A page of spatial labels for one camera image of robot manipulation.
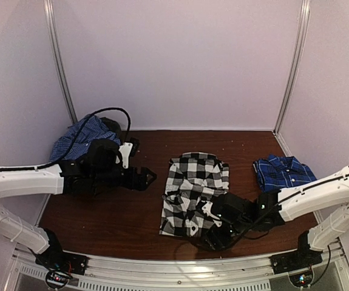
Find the black white checkered shirt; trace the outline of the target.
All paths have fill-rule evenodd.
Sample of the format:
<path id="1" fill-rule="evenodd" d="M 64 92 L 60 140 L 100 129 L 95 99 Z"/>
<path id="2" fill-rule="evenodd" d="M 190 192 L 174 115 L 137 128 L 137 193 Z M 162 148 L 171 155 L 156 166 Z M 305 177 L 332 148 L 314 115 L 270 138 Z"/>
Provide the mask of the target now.
<path id="1" fill-rule="evenodd" d="M 200 238 L 213 218 L 202 207 L 229 191 L 229 164 L 217 156 L 189 152 L 169 161 L 159 234 Z"/>

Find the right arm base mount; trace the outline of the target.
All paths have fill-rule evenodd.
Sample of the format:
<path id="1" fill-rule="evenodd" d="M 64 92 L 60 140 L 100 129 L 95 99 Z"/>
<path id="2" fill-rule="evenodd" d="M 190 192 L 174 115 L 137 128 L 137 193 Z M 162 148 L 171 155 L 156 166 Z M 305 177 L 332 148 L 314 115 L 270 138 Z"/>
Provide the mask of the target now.
<path id="1" fill-rule="evenodd" d="M 322 262 L 322 252 L 299 251 L 281 253 L 270 258 L 274 274 L 309 268 Z"/>

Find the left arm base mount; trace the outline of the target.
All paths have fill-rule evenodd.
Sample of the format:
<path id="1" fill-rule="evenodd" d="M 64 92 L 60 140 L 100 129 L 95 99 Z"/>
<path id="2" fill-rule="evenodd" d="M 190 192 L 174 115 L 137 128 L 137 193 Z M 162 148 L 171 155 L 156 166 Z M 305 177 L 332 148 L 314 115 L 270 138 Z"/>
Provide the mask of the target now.
<path id="1" fill-rule="evenodd" d="M 67 275 L 84 275 L 88 257 L 69 252 L 46 250 L 42 254 L 33 253 L 35 262 L 47 270 L 63 272 Z"/>

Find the blue plaid shirt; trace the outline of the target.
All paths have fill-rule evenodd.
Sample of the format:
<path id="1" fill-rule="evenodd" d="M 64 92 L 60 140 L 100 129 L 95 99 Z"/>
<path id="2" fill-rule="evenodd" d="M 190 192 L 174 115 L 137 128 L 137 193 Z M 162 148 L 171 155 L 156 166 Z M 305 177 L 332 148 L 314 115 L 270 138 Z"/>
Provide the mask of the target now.
<path id="1" fill-rule="evenodd" d="M 254 161 L 252 166 L 262 192 L 301 186 L 317 180 L 311 169 L 294 156 L 269 155 Z"/>

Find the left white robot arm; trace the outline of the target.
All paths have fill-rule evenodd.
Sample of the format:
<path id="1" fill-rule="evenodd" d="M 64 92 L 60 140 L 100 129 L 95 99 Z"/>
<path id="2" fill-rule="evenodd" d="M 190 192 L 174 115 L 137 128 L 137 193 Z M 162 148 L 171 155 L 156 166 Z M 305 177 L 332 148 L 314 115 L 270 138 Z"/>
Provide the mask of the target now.
<path id="1" fill-rule="evenodd" d="M 61 161 L 50 167 L 0 168 L 0 199 L 28 195 L 77 195 L 95 193 L 97 187 L 124 187 L 145 191 L 157 176 L 148 168 L 114 164 L 106 169 Z M 24 221 L 0 206 L 0 235 L 26 246 L 54 269 L 67 264 L 67 255 L 56 235 Z"/>

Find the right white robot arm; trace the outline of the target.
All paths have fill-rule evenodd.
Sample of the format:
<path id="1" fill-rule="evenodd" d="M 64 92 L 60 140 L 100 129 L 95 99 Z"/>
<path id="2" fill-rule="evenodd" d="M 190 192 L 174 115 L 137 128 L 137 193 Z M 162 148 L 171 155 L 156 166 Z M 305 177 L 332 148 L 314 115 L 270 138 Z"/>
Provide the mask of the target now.
<path id="1" fill-rule="evenodd" d="M 226 250 L 249 231 L 268 232 L 331 206 L 338 209 L 316 227 L 303 232 L 297 250 L 291 254 L 294 266 L 302 268 L 349 229 L 349 165 L 302 186 L 262 193 L 254 201 L 232 193 L 220 195 L 202 207 L 202 212 L 212 218 L 214 224 L 200 241 L 209 251 Z"/>

